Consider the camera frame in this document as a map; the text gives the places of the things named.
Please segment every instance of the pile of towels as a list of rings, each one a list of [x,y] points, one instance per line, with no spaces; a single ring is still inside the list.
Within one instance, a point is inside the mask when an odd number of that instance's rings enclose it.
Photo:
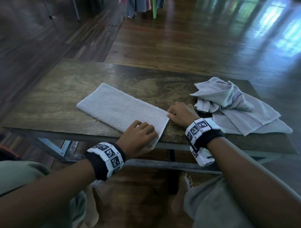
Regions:
[[[194,107],[211,112],[213,121],[228,134],[292,133],[292,129],[279,120],[280,114],[268,104],[240,91],[232,82],[213,77],[195,84],[199,90],[191,94],[198,98]]]

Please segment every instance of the folded towel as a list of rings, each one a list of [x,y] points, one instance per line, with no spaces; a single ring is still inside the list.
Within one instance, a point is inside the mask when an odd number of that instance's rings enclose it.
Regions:
[[[278,119],[280,114],[271,106],[241,92],[230,81],[224,82],[213,77],[195,86],[199,89],[191,94],[198,97],[195,107],[202,112],[213,112],[214,122],[226,133],[246,136],[250,133],[292,132],[290,127]]]
[[[240,89],[232,82],[225,82],[217,77],[212,77],[206,82],[196,83],[198,92],[190,94],[198,97],[194,106],[202,112],[215,112],[220,109],[237,109],[251,111],[254,107],[247,102]]]
[[[169,120],[166,111],[105,83],[80,101],[77,108],[121,132],[125,132],[135,120],[153,125],[159,137],[149,144],[152,147],[155,147]]]

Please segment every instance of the hanging clothes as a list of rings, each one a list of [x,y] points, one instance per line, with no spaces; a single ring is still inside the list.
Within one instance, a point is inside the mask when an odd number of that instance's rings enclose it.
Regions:
[[[156,8],[163,8],[165,0],[156,0]],[[150,0],[128,0],[126,15],[130,18],[134,16],[134,12],[146,12],[151,9]]]

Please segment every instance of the gray pants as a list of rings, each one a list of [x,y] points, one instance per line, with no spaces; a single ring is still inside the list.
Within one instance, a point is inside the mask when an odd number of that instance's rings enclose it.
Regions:
[[[4,196],[48,174],[50,174],[50,171],[37,162],[0,162],[0,196]],[[73,224],[77,224],[84,219],[86,203],[86,195],[81,191],[68,204],[60,207],[56,215],[50,217],[42,227],[72,228]]]
[[[191,188],[185,195],[184,210],[194,220],[193,228],[254,228],[223,176]]]

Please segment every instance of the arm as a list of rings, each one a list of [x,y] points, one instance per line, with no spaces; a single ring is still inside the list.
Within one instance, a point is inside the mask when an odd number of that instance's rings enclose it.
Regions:
[[[116,144],[127,158],[134,158],[156,137],[152,125],[135,121]],[[41,227],[95,179],[93,166],[84,159],[1,197],[0,227]]]
[[[176,103],[169,118],[188,127],[199,116],[193,106]],[[232,192],[249,219],[260,227],[301,227],[301,197],[275,175],[223,137],[207,148],[223,172]]]

